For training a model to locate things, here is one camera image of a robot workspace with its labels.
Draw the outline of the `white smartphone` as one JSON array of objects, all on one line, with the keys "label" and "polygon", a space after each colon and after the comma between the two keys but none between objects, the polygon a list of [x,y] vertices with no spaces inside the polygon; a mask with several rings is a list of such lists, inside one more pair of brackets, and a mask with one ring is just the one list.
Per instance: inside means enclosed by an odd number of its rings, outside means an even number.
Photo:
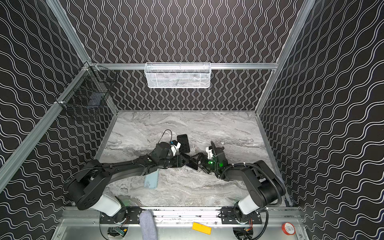
[{"label": "white smartphone", "polygon": [[189,144],[189,139],[187,134],[182,134],[177,136],[177,141],[178,143],[181,144],[179,151],[180,153],[188,154],[190,153],[190,144]]}]

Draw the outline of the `light blue phone case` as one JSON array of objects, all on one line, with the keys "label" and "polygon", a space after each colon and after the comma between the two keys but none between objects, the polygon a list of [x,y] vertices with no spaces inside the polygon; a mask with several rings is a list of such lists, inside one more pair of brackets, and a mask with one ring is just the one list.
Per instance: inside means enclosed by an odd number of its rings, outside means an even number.
[{"label": "light blue phone case", "polygon": [[159,170],[156,170],[155,172],[146,175],[144,188],[156,189],[158,187],[158,181],[159,181]]}]

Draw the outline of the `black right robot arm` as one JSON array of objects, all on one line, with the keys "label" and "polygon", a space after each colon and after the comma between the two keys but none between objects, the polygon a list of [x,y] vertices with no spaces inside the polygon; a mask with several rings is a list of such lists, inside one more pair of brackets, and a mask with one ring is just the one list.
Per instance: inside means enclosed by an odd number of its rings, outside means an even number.
[{"label": "black right robot arm", "polygon": [[245,184],[248,195],[236,202],[233,208],[233,219],[239,223],[247,222],[253,212],[279,207],[283,202],[286,189],[264,161],[230,165],[224,161],[224,156],[209,159],[203,153],[194,155],[192,161],[205,173],[213,173],[220,180]]}]

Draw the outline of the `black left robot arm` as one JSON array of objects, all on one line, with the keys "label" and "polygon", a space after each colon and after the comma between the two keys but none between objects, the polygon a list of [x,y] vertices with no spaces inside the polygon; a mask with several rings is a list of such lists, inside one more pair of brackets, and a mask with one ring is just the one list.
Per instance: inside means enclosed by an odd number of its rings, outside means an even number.
[{"label": "black left robot arm", "polygon": [[94,209],[116,224],[127,220],[127,208],[117,197],[104,193],[107,185],[118,180],[145,176],[158,169],[190,165],[198,169],[201,153],[190,156],[179,151],[179,143],[160,142],[149,154],[132,161],[114,164],[92,160],[64,183],[64,193],[79,210]]}]

